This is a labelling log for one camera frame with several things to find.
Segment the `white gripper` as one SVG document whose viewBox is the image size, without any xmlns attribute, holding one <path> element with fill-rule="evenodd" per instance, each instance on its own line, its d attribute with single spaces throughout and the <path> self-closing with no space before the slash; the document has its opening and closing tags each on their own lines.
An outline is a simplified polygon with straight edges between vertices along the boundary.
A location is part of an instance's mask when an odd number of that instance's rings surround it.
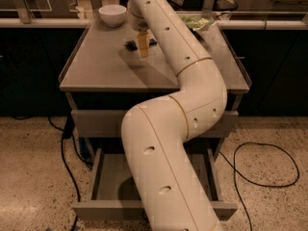
<svg viewBox="0 0 308 231">
<path fill-rule="evenodd" d="M 135 31 L 139 32 L 137 35 L 139 55 L 141 58 L 147 58 L 150 37 L 145 31 L 147 31 L 149 27 L 135 3 L 129 2 L 127 9 L 129 24 Z"/>
</svg>

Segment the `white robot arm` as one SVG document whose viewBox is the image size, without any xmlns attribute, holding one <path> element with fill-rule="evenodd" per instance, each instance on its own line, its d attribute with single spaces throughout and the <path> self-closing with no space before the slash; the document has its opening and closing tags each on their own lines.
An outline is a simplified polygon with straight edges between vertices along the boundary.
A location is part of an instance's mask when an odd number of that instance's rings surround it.
<svg viewBox="0 0 308 231">
<path fill-rule="evenodd" d="M 153 231 L 223 231 L 184 149 L 222 117 L 227 90 L 211 55 L 167 0 L 129 0 L 158 41 L 180 90 L 131 108 L 125 156 Z"/>
</svg>

